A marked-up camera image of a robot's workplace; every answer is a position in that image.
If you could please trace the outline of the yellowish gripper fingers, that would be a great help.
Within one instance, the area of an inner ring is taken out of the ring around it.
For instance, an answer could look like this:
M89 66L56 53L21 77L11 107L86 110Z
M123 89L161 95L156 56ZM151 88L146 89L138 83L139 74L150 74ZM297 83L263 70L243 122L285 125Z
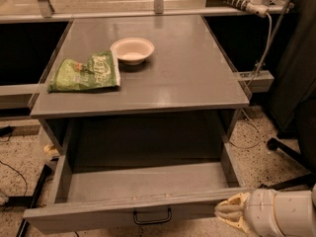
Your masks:
M227 225L249 234L251 228L245 219L246 201L249 193L239 193L220 202L214 208L215 216Z

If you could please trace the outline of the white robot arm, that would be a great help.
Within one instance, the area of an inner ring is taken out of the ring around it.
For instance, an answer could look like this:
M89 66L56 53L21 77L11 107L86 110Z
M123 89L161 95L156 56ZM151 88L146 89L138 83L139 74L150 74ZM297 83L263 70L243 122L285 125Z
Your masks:
M215 216L259 237L316 237L316 192L256 189L220 202Z

